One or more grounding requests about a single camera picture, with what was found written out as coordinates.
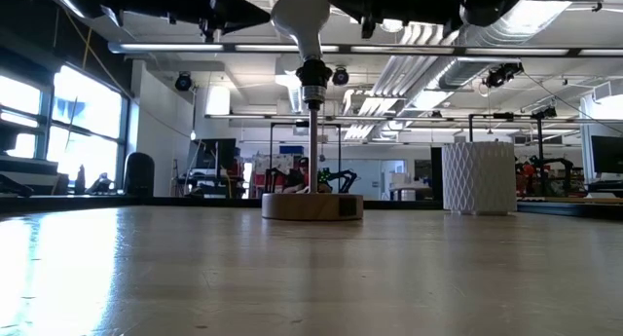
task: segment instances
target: red object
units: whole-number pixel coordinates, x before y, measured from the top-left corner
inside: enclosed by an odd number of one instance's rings
[[[524,173],[526,175],[534,175],[536,173],[536,169],[531,165],[524,165]]]

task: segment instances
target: white vase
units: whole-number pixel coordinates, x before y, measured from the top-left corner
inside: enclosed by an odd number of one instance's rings
[[[506,142],[444,146],[444,209],[464,214],[516,211],[514,151]]]

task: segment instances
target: table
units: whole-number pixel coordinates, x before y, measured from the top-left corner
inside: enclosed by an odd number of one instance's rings
[[[389,199],[391,201],[402,201],[402,192],[403,191],[415,191],[416,192],[416,200],[418,199],[418,193],[426,193],[432,196],[432,188],[421,185],[421,184],[404,184],[400,186],[395,186],[389,189]]]
[[[623,226],[138,206],[0,218],[0,334],[623,334]]]

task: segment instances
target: light bulb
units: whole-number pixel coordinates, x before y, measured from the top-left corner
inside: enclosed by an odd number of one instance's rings
[[[329,15],[328,0],[278,0],[271,13],[275,28],[294,40],[303,60],[322,57],[320,29]]]

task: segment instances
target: cable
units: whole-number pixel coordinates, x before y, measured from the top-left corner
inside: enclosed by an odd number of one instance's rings
[[[71,22],[71,24],[73,25],[74,29],[76,29],[76,32],[78,33],[78,35],[80,36],[80,39],[82,39],[82,41],[87,44],[87,39],[85,38],[84,35],[82,35],[82,32],[80,32],[80,29],[78,28],[78,26],[76,25],[76,22],[74,22],[73,18],[71,17],[71,15],[69,15],[69,13],[67,11],[65,11],[65,14],[67,15],[67,17],[69,18],[69,21]],[[129,99],[132,99],[132,96],[128,93],[128,91],[126,91],[126,89],[124,89],[124,87],[122,87],[121,84],[119,84],[119,82],[115,79],[115,77],[113,77],[113,75],[110,73],[110,71],[108,70],[108,68],[106,68],[106,65],[104,65],[104,63],[101,61],[101,59],[99,59],[99,56],[95,53],[95,51],[89,47],[89,52],[93,55],[93,57],[95,58],[95,60],[97,61],[97,63],[99,63],[99,66],[101,67],[101,69],[106,73],[106,75],[108,75],[108,77],[110,78],[110,80],[112,80],[112,82],[117,86],[117,88]],[[151,118],[153,118],[154,120],[156,120],[158,123],[162,124],[163,126],[169,128],[172,131],[177,132],[178,134],[182,135],[182,136],[186,136],[188,138],[190,138],[191,136],[189,134],[186,134],[182,131],[179,131],[171,126],[169,126],[167,123],[161,121],[160,118],[154,116],[153,113],[149,112],[149,110],[147,110],[147,108],[145,107],[141,107],[140,108],[141,111],[147,113]]]
[[[610,129],[610,130],[613,130],[613,131],[616,131],[616,132],[618,132],[618,133],[623,134],[623,131],[620,131],[620,130],[618,130],[617,128],[613,128],[613,127],[611,127],[611,126],[609,126],[609,125],[607,125],[607,124],[605,124],[605,123],[602,123],[602,122],[600,122],[600,121],[596,120],[595,118],[593,118],[593,117],[589,116],[588,114],[586,114],[586,113],[582,112],[579,108],[577,108],[577,107],[573,106],[572,104],[570,104],[570,103],[566,102],[564,99],[562,99],[561,97],[559,97],[559,96],[558,96],[558,95],[556,95],[555,93],[552,93],[549,89],[545,88],[545,86],[543,85],[543,83],[538,82],[537,80],[535,80],[535,79],[534,79],[534,78],[533,78],[530,74],[528,74],[526,71],[524,71],[524,74],[525,74],[528,78],[530,78],[530,80],[532,80],[535,84],[539,85],[539,86],[540,86],[541,88],[543,88],[546,92],[548,92],[549,94],[551,94],[552,96],[554,96],[554,98],[558,99],[560,102],[564,103],[564,104],[565,104],[565,105],[567,105],[568,107],[570,107],[570,108],[572,108],[573,110],[575,110],[575,111],[579,112],[580,114],[584,115],[584,116],[585,116],[585,117],[587,117],[588,119],[593,120],[595,123],[601,124],[602,126],[604,126],[604,127],[608,128],[608,129]]]
[[[78,36],[80,36],[80,39],[82,39],[82,41],[85,43],[85,45],[87,44],[87,39],[85,38],[85,36],[82,34],[82,32],[80,31],[80,29],[78,28],[78,25],[76,25],[76,22],[74,21],[74,19],[71,17],[71,15],[69,15],[69,12],[67,12],[65,10],[65,14],[67,15],[67,18],[69,19],[69,22],[71,22],[71,25],[73,25],[74,29],[76,29],[76,32],[78,33]],[[128,93],[128,91],[126,91],[126,89],[124,89],[124,87],[122,87],[121,84],[119,84],[119,82],[117,81],[117,79],[115,79],[115,77],[110,73],[110,71],[108,70],[108,68],[106,68],[106,66],[104,65],[104,63],[101,61],[101,59],[99,59],[99,56],[95,53],[95,51],[93,50],[93,48],[91,46],[88,46],[89,52],[93,55],[93,57],[95,57],[95,60],[97,60],[97,63],[99,63],[99,65],[101,66],[101,68],[104,70],[104,72],[106,73],[106,75],[108,75],[108,77],[110,78],[110,80],[113,81],[113,83],[115,83],[115,85],[117,86],[117,88],[119,88],[119,90],[121,90],[122,93],[124,93],[125,96],[131,98],[131,94]]]
[[[89,57],[89,48],[91,47],[91,35],[93,34],[93,28],[89,27],[89,34],[87,34],[87,43],[85,43],[85,54],[82,57],[82,69],[87,67],[87,57]]]

